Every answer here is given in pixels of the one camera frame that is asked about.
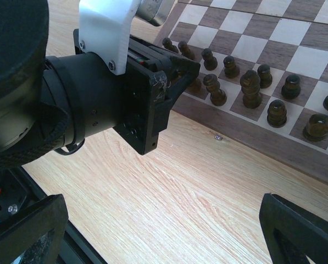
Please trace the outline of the dark rook board corner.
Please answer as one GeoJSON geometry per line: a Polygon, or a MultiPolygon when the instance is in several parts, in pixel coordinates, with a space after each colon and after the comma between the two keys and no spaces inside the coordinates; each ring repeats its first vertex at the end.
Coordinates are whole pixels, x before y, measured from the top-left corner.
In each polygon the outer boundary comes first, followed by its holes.
{"type": "Polygon", "coordinates": [[[202,87],[201,80],[197,78],[189,85],[186,91],[196,94],[201,90],[201,87],[202,87]]]}

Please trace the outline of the dark knight chess piece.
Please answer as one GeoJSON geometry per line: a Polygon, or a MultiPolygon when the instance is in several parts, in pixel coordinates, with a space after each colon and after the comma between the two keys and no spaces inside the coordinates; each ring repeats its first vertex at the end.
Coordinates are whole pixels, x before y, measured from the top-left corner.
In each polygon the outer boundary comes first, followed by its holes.
{"type": "Polygon", "coordinates": [[[303,136],[313,142],[323,140],[327,134],[328,115],[325,114],[313,114],[303,129],[303,136]]]}

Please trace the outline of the dark king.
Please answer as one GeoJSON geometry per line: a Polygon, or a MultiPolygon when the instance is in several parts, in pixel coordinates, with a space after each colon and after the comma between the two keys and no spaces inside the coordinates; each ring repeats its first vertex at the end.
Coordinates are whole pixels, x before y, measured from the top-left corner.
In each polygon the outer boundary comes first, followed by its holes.
{"type": "Polygon", "coordinates": [[[262,102],[260,93],[260,77],[254,70],[247,70],[240,78],[242,101],[245,107],[255,109],[262,102]]]}

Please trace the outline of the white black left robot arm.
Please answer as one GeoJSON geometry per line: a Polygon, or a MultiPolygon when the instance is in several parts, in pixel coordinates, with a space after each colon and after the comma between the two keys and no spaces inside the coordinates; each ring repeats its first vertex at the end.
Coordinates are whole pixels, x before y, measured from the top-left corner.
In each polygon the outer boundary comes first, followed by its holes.
{"type": "Polygon", "coordinates": [[[76,152],[115,130],[137,153],[157,147],[200,64],[132,36],[140,18],[162,25],[173,1],[80,1],[75,54],[46,54],[47,1],[0,1],[0,170],[50,151],[76,152]]]}

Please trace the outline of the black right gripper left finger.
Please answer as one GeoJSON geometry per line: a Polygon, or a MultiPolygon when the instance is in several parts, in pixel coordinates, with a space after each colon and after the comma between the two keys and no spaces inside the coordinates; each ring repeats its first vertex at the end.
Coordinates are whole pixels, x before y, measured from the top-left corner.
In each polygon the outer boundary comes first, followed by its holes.
{"type": "Polygon", "coordinates": [[[56,263],[68,222],[62,194],[50,195],[0,222],[0,263],[56,263]]]}

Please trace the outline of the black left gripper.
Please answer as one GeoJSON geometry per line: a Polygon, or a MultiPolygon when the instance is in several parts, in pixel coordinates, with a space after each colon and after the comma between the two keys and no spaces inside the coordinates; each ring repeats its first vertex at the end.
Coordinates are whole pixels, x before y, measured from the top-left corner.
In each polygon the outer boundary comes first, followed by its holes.
{"type": "Polygon", "coordinates": [[[113,74],[94,53],[48,56],[43,99],[65,110],[70,125],[55,151],[76,152],[85,139],[114,129],[137,153],[157,147],[171,106],[197,79],[201,65],[137,37],[130,38],[126,72],[113,74]]]}

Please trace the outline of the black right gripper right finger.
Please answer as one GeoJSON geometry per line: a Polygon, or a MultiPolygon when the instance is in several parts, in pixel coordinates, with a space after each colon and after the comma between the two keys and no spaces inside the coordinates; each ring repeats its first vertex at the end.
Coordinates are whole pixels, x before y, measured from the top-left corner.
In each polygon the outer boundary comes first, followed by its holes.
{"type": "Polygon", "coordinates": [[[328,263],[328,221],[276,194],[263,196],[259,221],[273,263],[328,263]]]}

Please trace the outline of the dark pawn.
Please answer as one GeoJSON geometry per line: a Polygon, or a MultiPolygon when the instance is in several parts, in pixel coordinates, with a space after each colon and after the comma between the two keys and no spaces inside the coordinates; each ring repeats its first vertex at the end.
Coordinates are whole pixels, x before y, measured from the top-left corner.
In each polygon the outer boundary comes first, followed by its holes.
{"type": "Polygon", "coordinates": [[[260,78],[261,89],[266,89],[271,86],[273,82],[273,76],[271,74],[271,68],[268,64],[261,64],[257,69],[257,74],[260,78]]]}
{"type": "Polygon", "coordinates": [[[179,53],[178,48],[172,43],[171,39],[168,37],[165,37],[162,39],[162,45],[165,49],[175,52],[175,53],[179,53]]]}
{"type": "Polygon", "coordinates": [[[190,59],[190,60],[195,60],[195,54],[185,41],[180,41],[178,44],[178,49],[180,50],[181,54],[190,59]]]}

